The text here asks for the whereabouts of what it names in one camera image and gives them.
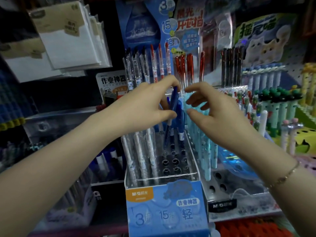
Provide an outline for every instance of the hand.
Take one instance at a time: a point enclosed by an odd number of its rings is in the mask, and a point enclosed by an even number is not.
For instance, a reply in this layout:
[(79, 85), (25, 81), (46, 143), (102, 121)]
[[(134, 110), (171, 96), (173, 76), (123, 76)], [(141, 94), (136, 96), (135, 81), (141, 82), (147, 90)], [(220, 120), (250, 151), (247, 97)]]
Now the hand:
[(235, 154), (240, 154), (242, 148), (247, 147), (259, 133), (251, 126), (247, 118), (239, 110), (236, 101), (225, 95), (206, 82), (194, 83), (185, 89), (193, 92), (186, 101), (188, 105), (201, 107), (202, 111), (210, 109), (209, 115), (203, 115), (195, 109), (188, 109), (190, 119), (216, 144)]
[(158, 83), (141, 83), (133, 91), (122, 96), (98, 115), (101, 123), (112, 125), (117, 137), (150, 128), (162, 121), (174, 119), (176, 112), (169, 110), (166, 91), (171, 87), (181, 90), (179, 81), (168, 75)]

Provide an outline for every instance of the cartoon cat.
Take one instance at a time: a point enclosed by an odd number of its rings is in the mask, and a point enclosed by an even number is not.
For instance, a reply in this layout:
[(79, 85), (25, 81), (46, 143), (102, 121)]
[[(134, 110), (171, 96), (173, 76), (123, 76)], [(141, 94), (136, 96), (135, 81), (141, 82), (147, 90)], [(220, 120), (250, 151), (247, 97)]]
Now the cartoon cat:
[(275, 51), (276, 51), (277, 40), (273, 39), (269, 43), (263, 43), (261, 55), (260, 55), (260, 64), (269, 64), (274, 61)]
[(278, 62), (281, 60), (284, 46), (289, 41), (290, 35), (291, 35), (290, 25), (284, 25), (280, 27), (279, 30), (276, 32), (276, 48), (275, 48), (274, 61)]
[(244, 64), (246, 67), (256, 66), (259, 63), (264, 37), (259, 39), (252, 39), (246, 50), (246, 57)]

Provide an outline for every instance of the bracelet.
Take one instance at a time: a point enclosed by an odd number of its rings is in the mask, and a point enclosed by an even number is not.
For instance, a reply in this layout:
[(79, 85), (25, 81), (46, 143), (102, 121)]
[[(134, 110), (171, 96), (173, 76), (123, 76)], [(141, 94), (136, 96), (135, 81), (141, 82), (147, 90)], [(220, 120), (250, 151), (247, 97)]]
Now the bracelet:
[(273, 187), (275, 187), (277, 184), (283, 184), (284, 182), (286, 182), (286, 180), (288, 179), (288, 177), (293, 174), (296, 169), (300, 166), (300, 162), (297, 161), (296, 165), (284, 176), (284, 177), (280, 177), (277, 179), (277, 181), (273, 184), (271, 184), (270, 186), (266, 186), (268, 189), (271, 189)]

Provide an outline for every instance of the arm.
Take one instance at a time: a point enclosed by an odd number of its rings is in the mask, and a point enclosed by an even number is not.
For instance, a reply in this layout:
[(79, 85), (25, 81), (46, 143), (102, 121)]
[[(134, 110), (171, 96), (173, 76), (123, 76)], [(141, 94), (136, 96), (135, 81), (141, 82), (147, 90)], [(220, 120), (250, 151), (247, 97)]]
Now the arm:
[[(185, 89), (195, 91), (187, 104), (201, 110), (210, 109), (205, 116), (188, 109), (192, 121), (215, 143), (242, 158), (263, 182), (270, 186), (284, 177), (297, 161), (280, 147), (262, 137), (250, 124), (233, 98), (216, 91), (205, 82)], [(314, 236), (316, 225), (316, 178), (303, 167), (298, 167), (283, 184), (275, 185), (270, 193), (301, 237)]]
[(158, 109), (159, 103), (168, 106), (164, 93), (170, 86), (181, 89), (174, 76), (151, 85), (142, 83), (68, 134), (4, 171), (0, 175), (0, 236), (26, 236), (32, 231), (111, 141), (175, 118), (174, 111)]

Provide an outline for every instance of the person's right hand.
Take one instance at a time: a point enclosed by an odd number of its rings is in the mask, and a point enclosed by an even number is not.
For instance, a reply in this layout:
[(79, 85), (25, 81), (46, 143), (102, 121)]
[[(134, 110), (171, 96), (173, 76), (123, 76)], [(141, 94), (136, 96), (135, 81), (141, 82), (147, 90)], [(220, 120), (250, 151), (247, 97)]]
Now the person's right hand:
[(251, 126), (248, 119), (239, 110), (234, 98), (225, 95), (206, 82), (194, 83), (185, 89), (195, 92), (186, 101), (188, 105), (210, 109), (209, 115), (203, 115), (195, 109), (188, 109), (190, 119), (216, 144), (239, 155), (249, 146), (249, 142), (260, 138), (260, 134)]

